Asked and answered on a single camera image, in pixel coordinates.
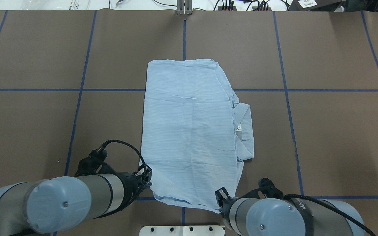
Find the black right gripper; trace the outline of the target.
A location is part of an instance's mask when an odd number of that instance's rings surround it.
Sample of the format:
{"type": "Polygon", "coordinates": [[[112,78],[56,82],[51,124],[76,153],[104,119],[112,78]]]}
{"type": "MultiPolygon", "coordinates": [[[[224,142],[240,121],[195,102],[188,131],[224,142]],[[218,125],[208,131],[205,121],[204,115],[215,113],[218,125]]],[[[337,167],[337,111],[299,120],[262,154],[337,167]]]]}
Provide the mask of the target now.
{"type": "Polygon", "coordinates": [[[215,197],[224,222],[226,224],[234,224],[236,222],[237,209],[242,201],[241,198],[230,197],[225,187],[216,190],[215,197]]]}

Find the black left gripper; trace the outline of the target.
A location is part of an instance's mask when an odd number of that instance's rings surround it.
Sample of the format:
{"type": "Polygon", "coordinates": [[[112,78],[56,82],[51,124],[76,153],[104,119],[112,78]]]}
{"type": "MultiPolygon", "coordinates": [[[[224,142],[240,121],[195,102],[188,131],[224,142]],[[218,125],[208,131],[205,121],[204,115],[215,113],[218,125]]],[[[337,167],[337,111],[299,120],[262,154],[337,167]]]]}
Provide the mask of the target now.
{"type": "Polygon", "coordinates": [[[135,173],[120,173],[120,179],[124,187],[124,197],[120,210],[127,208],[138,197],[140,191],[151,187],[151,177],[152,168],[147,164],[141,164],[135,173]]]}

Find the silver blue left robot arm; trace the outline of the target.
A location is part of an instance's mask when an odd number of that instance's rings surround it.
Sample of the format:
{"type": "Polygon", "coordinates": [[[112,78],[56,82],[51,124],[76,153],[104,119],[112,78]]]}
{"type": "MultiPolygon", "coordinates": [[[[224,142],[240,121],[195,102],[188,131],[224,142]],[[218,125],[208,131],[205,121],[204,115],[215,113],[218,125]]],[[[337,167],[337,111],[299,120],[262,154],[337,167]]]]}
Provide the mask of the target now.
{"type": "Polygon", "coordinates": [[[108,164],[0,188],[0,236],[50,235],[122,211],[151,185],[152,169],[116,172],[108,164]]]}

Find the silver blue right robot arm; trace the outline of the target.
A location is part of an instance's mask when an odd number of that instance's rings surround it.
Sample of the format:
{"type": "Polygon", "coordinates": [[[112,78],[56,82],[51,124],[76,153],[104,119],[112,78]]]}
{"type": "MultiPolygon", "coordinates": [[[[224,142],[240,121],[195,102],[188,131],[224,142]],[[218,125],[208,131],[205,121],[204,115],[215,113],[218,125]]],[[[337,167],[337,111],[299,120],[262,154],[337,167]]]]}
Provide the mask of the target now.
{"type": "Polygon", "coordinates": [[[260,191],[242,197],[231,197],[224,187],[215,192],[225,226],[239,236],[374,235],[348,203],[279,192],[261,199],[260,191]]]}

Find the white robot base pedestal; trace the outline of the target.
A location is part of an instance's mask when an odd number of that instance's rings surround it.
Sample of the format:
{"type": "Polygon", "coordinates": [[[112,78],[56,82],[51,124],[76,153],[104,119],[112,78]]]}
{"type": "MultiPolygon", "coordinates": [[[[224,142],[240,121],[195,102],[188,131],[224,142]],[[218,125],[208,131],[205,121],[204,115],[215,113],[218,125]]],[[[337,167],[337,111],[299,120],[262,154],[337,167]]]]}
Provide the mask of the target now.
{"type": "Polygon", "coordinates": [[[225,236],[224,226],[144,226],[140,236],[225,236]]]}

